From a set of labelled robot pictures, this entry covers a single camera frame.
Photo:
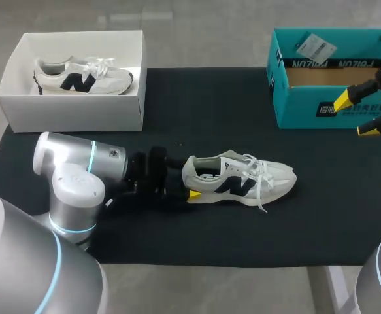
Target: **white shoe box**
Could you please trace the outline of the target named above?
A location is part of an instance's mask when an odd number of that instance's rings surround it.
[[[124,95],[39,95],[33,61],[114,58],[133,83]],[[7,62],[0,106],[14,132],[141,131],[146,87],[142,31],[26,33]]]

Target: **black table mat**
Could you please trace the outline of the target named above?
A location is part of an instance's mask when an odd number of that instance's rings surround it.
[[[264,69],[149,69],[144,131],[75,135],[128,153],[161,145],[177,158],[233,149],[288,164],[298,177],[288,197],[265,206],[268,215],[238,203],[175,213],[121,202],[91,242],[102,263],[359,265],[381,240],[381,137],[278,129]],[[32,170],[37,138],[7,128],[0,142],[0,197],[31,215],[49,200]]]

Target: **black n logo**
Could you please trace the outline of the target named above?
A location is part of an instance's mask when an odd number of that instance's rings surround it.
[[[93,77],[93,75],[89,74],[83,83],[83,78],[80,73],[71,73],[68,74],[67,78],[62,83],[61,88],[63,90],[70,90],[71,87],[74,86],[74,89],[77,92],[88,93],[95,81],[96,79]]]
[[[224,193],[229,191],[229,193],[238,196],[245,196],[248,191],[256,185],[255,180],[247,179],[244,185],[241,186],[241,177],[228,177],[222,185],[215,190],[216,193]]]

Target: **sneaker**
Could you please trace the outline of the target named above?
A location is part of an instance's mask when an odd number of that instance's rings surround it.
[[[61,63],[48,63],[36,59],[33,78],[40,94],[119,95],[132,85],[133,75],[112,67],[113,60],[71,57]]]
[[[263,204],[281,198],[296,182],[293,168],[232,150],[215,157],[189,157],[182,178],[187,188],[200,192],[189,203],[234,200],[263,211]]]

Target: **shoelace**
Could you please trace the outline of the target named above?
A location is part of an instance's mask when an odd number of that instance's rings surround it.
[[[114,58],[95,58],[91,57],[91,62],[84,65],[84,70],[93,73],[94,77],[98,79],[99,77],[105,76],[109,67],[113,65]]]
[[[273,176],[267,172],[267,162],[263,160],[258,160],[249,154],[243,155],[245,158],[243,161],[248,162],[246,170],[242,172],[243,175],[249,179],[255,180],[257,182],[256,196],[258,201],[258,207],[267,213],[261,204],[261,182],[267,182],[270,189],[274,188]]]

